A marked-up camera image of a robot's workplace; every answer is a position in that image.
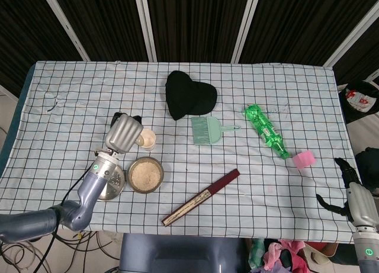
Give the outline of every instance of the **robotic hand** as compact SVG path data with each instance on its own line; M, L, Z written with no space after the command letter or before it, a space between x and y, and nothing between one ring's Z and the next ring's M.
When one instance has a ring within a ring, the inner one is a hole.
M46 210L29 213L0 214L0 241L16 243L52 233L59 224L74 231L83 230L91 221L95 203L118 164L116 156L130 150L143 126L127 114L113 120L105 137L107 150L97 151L78 189L80 203L65 201Z
M316 194L317 200L325 209L347 216L355 226L353 240L361 272L379 272L379 233L376 229L379 225L379 216L374 199L371 193L362 186L355 169L347 161L336 158L335 162L342 171L348 200L343 208L329 205L318 194Z

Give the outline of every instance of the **green light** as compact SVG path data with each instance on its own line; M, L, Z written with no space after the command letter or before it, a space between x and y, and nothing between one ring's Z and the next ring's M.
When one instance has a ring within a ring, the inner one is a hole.
M371 256L371 255L374 254L374 252L372 251L372 249L368 248L368 249L366 249L366 254L367 254L368 256Z

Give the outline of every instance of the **grid pattern cloth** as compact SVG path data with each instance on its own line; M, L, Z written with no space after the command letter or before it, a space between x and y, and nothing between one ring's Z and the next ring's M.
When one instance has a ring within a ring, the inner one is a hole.
M174 121L165 83L173 70L216 87L211 112L222 125L238 125L214 146L195 146L190 117ZM259 138L243 110L257 103L282 134L291 155L311 150L317 162L297 170ZM341 157L355 166L329 68L288 64L38 62L17 138L0 180L0 213L45 209L105 147L117 111L140 115L157 136L147 152L135 144L119 156L127 170L136 158L162 162L161 187L144 195L127 185L109 202L97 202L91 230L130 233L271 237L351 242L346 218L324 210L316 193L343 206ZM169 227L161 220L224 174L240 176ZM69 199L78 200L76 191Z

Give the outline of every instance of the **green brush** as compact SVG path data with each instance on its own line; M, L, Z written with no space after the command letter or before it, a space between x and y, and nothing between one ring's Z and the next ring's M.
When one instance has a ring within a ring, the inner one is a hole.
M215 144L225 131L236 131L240 126L221 126L215 117L191 117L194 144Z

